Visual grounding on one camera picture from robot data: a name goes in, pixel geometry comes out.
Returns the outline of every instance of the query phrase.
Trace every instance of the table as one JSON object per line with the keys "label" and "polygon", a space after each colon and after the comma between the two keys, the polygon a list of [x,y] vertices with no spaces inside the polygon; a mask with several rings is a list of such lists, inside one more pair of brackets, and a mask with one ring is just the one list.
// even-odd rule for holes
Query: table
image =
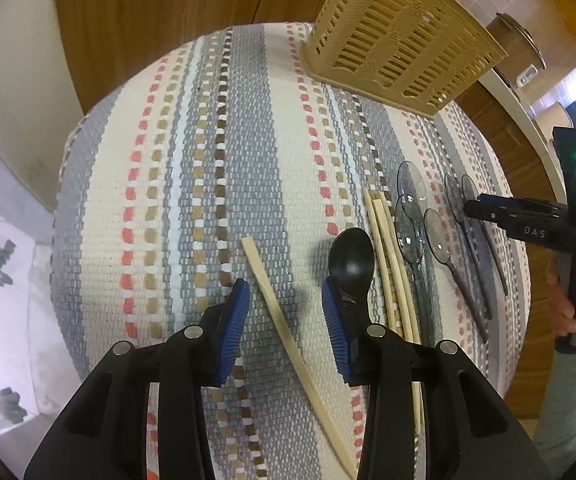
{"label": "table", "polygon": [[[480,191],[510,195],[497,157],[457,105],[425,120],[313,81],[298,55],[308,31],[301,23],[234,27],[171,52],[91,110],[68,140],[60,178],[52,300],[81,378],[115,341],[161,342],[198,321],[235,278],[250,282],[241,357],[225,387],[204,392],[223,478],[347,477],[281,346],[242,237],[255,238],[316,386],[358,458],[365,399],[337,374],[321,283],[335,235],[369,231],[361,187],[389,195],[399,164],[414,162],[479,301],[443,177],[468,173]],[[530,278],[524,245],[497,228],[494,237],[511,292],[504,297],[490,252],[479,251],[497,298],[487,345],[449,271],[431,257],[425,267],[440,333],[503,395],[526,330]],[[370,301],[384,322],[378,277]]]}

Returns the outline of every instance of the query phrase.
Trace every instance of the gray sleeve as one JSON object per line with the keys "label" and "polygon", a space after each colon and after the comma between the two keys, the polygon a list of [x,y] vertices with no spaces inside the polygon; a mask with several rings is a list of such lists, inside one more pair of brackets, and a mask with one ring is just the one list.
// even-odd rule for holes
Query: gray sleeve
{"label": "gray sleeve", "polygon": [[576,354],[555,352],[532,441],[554,478],[576,460]]}

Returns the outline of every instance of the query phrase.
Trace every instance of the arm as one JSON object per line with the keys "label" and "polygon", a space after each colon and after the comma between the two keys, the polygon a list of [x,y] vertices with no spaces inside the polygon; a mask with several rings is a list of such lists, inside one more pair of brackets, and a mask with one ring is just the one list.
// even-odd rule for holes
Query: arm
{"label": "arm", "polygon": [[[552,325],[557,335],[576,332],[574,307],[558,283],[556,267],[548,269]],[[555,478],[576,460],[576,348],[556,344],[534,445]]]}

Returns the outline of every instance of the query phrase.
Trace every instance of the metal screw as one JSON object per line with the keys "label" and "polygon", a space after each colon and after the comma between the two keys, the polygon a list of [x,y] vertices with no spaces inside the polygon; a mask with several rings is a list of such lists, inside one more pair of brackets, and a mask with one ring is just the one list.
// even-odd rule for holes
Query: metal screw
{"label": "metal screw", "polygon": [[382,325],[372,324],[366,329],[370,337],[383,337],[386,335],[386,329]]}
{"label": "metal screw", "polygon": [[112,347],[112,353],[115,355],[127,354],[130,351],[130,343],[127,341],[119,341]]}
{"label": "metal screw", "polygon": [[459,349],[457,344],[454,341],[441,341],[441,343],[439,344],[439,348],[440,350],[445,353],[445,354],[456,354],[457,350]]}
{"label": "metal screw", "polygon": [[190,325],[183,331],[183,334],[188,339],[197,339],[203,335],[203,329],[199,325]]}

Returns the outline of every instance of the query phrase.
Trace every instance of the tan basket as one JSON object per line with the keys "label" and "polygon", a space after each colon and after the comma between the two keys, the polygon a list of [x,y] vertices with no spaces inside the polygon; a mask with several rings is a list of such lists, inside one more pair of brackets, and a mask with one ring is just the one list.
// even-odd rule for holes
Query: tan basket
{"label": "tan basket", "polygon": [[308,75],[432,117],[506,56],[455,0],[326,0]]}

